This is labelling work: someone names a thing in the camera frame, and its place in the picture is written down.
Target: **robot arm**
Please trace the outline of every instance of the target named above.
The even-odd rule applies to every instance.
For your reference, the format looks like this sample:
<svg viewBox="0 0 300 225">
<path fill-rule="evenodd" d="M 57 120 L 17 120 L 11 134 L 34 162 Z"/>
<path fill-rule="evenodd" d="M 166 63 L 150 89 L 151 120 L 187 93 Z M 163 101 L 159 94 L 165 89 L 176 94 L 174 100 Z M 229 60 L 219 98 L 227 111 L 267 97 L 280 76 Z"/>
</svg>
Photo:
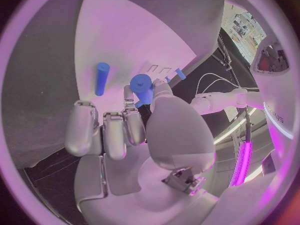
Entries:
<svg viewBox="0 0 300 225">
<path fill-rule="evenodd" d="M 236 88 L 231 92 L 200 93 L 191 101 L 191 106 L 200 114 L 212 114 L 233 106 L 245 108 L 250 106 L 264 110 L 264 101 L 259 92 Z"/>
</svg>

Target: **pink light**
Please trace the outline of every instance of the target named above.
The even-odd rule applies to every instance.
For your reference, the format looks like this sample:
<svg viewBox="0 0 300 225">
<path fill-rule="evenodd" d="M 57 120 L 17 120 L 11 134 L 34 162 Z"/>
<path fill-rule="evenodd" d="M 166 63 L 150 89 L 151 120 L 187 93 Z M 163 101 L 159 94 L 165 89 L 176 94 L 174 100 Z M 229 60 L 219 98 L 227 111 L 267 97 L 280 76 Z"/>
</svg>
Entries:
<svg viewBox="0 0 300 225">
<path fill-rule="evenodd" d="M 244 183 L 251 160 L 252 143 L 240 145 L 236 165 L 229 186 L 238 186 Z"/>
</svg>

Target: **black floor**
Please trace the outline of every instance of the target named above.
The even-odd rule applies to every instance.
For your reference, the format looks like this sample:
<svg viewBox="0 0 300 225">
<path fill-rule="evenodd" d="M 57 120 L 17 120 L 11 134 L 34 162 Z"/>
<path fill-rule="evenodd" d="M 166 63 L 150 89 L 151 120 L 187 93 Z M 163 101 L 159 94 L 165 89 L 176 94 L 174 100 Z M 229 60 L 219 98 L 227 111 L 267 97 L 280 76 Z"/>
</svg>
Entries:
<svg viewBox="0 0 300 225">
<path fill-rule="evenodd" d="M 231 56 L 232 67 L 241 86 L 256 86 L 249 72 L 248 62 L 241 56 L 235 44 L 223 30 L 221 34 Z M 214 54 L 221 58 L 218 51 Z M 174 95 L 190 103 L 195 97 L 198 80 L 205 73 L 216 73 L 229 81 L 233 80 L 230 73 L 215 59 L 210 57 L 189 74 L 185 80 L 172 88 Z M 212 75 L 205 77 L 199 85 L 198 92 L 201 93 L 215 79 L 216 77 Z M 230 92 L 233 88 L 231 84 L 219 81 L 211 86 L 208 92 Z M 146 125 L 151 115 L 149 105 L 140 107 L 139 112 L 141 113 L 144 125 Z M 207 114 L 204 115 L 203 118 L 211 129 L 214 137 L 230 124 L 224 111 Z M 77 210 L 74 197 L 74 179 L 78 162 L 78 157 L 72 156 L 68 154 L 65 149 L 62 149 L 42 160 L 35 167 L 26 168 L 25 171 L 38 192 L 60 215 L 74 225 L 83 225 L 86 224 L 86 222 L 81 213 Z"/>
</svg>

